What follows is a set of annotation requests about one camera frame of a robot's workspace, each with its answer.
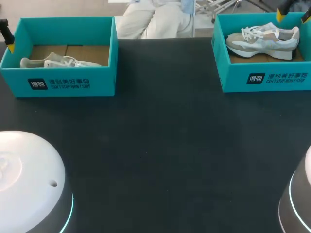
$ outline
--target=gray sneaker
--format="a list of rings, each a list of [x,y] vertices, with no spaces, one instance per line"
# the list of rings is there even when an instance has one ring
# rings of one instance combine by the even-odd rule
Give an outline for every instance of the gray sneaker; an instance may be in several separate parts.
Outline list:
[[[231,51],[242,57],[266,53],[278,59],[291,60],[299,43],[299,28],[285,30],[268,23],[244,28],[242,33],[229,35],[225,42]]]

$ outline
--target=cardboard box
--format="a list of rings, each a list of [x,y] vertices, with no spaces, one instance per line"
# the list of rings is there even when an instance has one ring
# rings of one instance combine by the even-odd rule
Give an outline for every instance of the cardboard box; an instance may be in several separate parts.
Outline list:
[[[212,47],[223,92],[311,90],[311,22],[304,13],[288,13],[281,23],[276,13],[217,14]],[[229,54],[225,38],[242,28],[272,22],[279,28],[300,28],[300,42],[292,61],[257,54],[249,59]]]
[[[102,67],[19,68],[22,58],[51,52]],[[15,51],[6,50],[0,71],[15,97],[113,96],[117,60],[114,17],[22,18]]]

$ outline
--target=shoe sole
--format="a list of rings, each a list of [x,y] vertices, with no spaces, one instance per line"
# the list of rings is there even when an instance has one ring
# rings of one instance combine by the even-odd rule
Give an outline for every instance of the shoe sole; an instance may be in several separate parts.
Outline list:
[[[259,53],[265,53],[271,57],[281,59],[281,60],[292,60],[293,59],[293,51],[276,51],[276,50],[267,50],[267,51],[253,51],[253,52],[245,52],[241,50],[233,49],[227,46],[235,54],[243,57],[243,58],[250,58]]]

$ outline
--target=shoelace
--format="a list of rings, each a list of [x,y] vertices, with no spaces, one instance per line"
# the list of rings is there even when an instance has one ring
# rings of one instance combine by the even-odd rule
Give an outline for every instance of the shoelace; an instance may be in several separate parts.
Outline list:
[[[248,41],[248,39],[252,39],[252,37],[255,39],[257,38],[263,38],[262,31],[256,30],[256,28],[258,28],[259,26],[254,26],[254,27],[246,27],[246,28],[242,28],[242,36],[244,38],[244,40]]]

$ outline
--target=white sneaker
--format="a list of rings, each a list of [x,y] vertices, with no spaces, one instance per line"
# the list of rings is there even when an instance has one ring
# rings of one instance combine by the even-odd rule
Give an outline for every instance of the white sneaker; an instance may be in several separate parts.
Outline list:
[[[30,60],[23,58],[20,61],[21,68],[53,68],[53,67],[101,67],[100,64],[94,62],[77,61],[73,57],[60,56],[51,52],[50,55],[43,60]]]
[[[242,57],[252,57],[258,53],[266,53],[272,57],[291,60],[292,53],[299,43],[299,28],[280,29],[268,23],[242,29],[242,33],[234,33],[226,39],[227,47]]]

